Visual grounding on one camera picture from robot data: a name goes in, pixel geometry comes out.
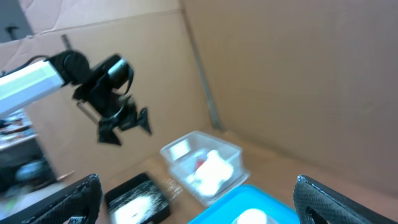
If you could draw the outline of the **red snack wrapper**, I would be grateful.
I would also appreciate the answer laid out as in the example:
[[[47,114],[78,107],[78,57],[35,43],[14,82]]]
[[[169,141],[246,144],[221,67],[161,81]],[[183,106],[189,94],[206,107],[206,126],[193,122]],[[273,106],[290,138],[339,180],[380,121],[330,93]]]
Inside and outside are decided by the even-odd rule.
[[[194,171],[197,171],[205,162],[206,158],[197,157],[195,161]]]

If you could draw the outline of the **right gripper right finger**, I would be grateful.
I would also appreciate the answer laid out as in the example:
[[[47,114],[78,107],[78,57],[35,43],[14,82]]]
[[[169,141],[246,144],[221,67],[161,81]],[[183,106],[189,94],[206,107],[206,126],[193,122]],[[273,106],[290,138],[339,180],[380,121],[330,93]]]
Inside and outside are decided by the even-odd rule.
[[[397,224],[307,175],[299,175],[293,201],[304,224]]]

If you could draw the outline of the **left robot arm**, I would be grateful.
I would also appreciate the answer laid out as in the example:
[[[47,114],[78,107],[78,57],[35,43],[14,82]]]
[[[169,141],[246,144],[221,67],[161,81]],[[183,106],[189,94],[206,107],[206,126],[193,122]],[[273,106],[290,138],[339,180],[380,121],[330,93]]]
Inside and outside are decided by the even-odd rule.
[[[59,89],[75,86],[72,98],[77,105],[88,103],[100,116],[98,142],[121,145],[114,129],[126,131],[136,126],[147,134],[152,130],[147,108],[137,109],[129,92],[134,70],[129,62],[114,54],[91,67],[79,51],[65,50],[51,57],[36,55],[20,67],[1,76],[1,118],[44,98]]]

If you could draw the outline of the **white napkin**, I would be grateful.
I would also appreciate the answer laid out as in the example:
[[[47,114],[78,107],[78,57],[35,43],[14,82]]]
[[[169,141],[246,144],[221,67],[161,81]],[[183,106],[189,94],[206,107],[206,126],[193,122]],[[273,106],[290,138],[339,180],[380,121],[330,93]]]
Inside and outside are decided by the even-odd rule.
[[[212,197],[221,185],[231,178],[233,172],[233,166],[224,160],[218,151],[212,150],[207,154],[206,162],[185,180],[201,196]]]

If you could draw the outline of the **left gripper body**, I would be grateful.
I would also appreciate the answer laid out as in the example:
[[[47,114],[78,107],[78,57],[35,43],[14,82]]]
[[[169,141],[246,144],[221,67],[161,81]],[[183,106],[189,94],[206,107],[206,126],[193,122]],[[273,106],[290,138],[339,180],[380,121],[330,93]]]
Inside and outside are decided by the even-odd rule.
[[[112,88],[109,82],[107,72],[121,58],[115,54],[97,64],[92,69],[92,77],[73,94],[73,99],[79,103],[88,103],[100,115],[99,121],[120,124],[128,113],[137,110],[135,102],[131,100],[132,96],[124,94],[128,82],[120,89]]]

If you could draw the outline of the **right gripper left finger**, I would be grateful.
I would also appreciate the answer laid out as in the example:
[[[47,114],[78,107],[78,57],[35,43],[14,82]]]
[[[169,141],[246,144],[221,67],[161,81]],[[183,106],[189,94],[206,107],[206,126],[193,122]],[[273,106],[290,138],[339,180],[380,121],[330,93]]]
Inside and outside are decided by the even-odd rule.
[[[90,174],[1,220],[1,224],[95,223],[103,201],[97,174]]]

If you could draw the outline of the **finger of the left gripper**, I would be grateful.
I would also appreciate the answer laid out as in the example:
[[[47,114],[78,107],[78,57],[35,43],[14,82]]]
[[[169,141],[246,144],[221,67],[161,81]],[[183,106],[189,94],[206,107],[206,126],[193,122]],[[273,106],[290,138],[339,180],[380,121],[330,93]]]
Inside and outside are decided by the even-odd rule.
[[[112,121],[100,120],[98,123],[98,142],[104,144],[121,145],[121,141],[114,133],[115,124]]]
[[[147,134],[151,135],[152,131],[149,124],[149,112],[147,108],[143,108],[140,112],[136,110],[128,113],[120,122],[119,129],[127,131],[128,129],[140,126]]]

